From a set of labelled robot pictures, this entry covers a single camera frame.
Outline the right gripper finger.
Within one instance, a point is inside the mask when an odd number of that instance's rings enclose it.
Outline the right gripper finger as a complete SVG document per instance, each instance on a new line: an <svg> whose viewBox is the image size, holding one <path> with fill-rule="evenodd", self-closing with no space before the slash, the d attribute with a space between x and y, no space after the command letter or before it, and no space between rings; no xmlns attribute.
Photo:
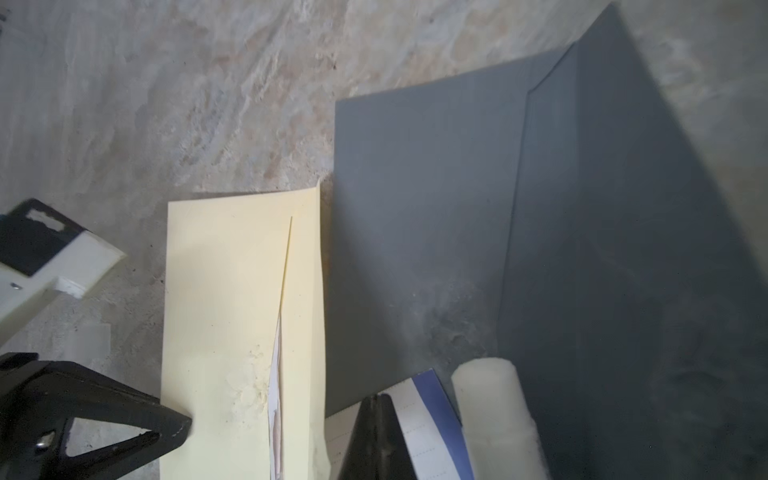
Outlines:
<svg viewBox="0 0 768 480"><path fill-rule="evenodd" d="M360 403L338 479L417 479L390 395L376 394Z"/></svg>

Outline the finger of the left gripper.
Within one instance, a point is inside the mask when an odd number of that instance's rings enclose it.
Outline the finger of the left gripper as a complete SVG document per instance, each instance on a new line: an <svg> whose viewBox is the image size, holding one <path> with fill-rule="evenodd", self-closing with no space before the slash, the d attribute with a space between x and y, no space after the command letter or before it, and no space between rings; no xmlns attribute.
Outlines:
<svg viewBox="0 0 768 480"><path fill-rule="evenodd" d="M77 419L127 425L142 434L89 452L66 452ZM36 353L1 357L1 476L4 479L119 479L179 448L190 417L70 361Z"/></svg>

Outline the blue floral card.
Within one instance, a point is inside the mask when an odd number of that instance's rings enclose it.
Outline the blue floral card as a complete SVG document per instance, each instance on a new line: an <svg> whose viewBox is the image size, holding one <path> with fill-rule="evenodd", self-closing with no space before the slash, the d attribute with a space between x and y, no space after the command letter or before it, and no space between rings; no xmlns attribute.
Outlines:
<svg viewBox="0 0 768 480"><path fill-rule="evenodd" d="M393 401L419 479L474 478L459 418L434 370L383 392Z"/></svg>

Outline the white glue stick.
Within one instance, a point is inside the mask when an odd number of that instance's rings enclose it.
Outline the white glue stick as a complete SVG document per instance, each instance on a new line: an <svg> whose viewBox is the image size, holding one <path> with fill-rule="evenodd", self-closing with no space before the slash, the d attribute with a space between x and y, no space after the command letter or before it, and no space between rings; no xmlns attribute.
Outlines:
<svg viewBox="0 0 768 480"><path fill-rule="evenodd" d="M510 361L468 361L455 370L451 381L476 479L550 477L536 424Z"/></svg>

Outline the yellow paper envelope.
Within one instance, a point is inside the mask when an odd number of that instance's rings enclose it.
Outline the yellow paper envelope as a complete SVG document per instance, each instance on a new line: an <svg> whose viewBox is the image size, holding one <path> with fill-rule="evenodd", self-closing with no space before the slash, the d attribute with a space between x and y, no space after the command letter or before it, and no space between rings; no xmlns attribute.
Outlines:
<svg viewBox="0 0 768 480"><path fill-rule="evenodd" d="M164 479L331 472L320 191L168 206L161 401L191 417Z"/></svg>

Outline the grey envelope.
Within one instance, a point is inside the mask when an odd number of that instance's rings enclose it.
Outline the grey envelope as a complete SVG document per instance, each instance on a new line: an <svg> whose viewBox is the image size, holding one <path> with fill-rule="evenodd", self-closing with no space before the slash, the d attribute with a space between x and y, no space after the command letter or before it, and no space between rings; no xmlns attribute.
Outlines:
<svg viewBox="0 0 768 480"><path fill-rule="evenodd" d="M767 284L616 5L335 106L326 401L482 356L557 479L767 474Z"/></svg>

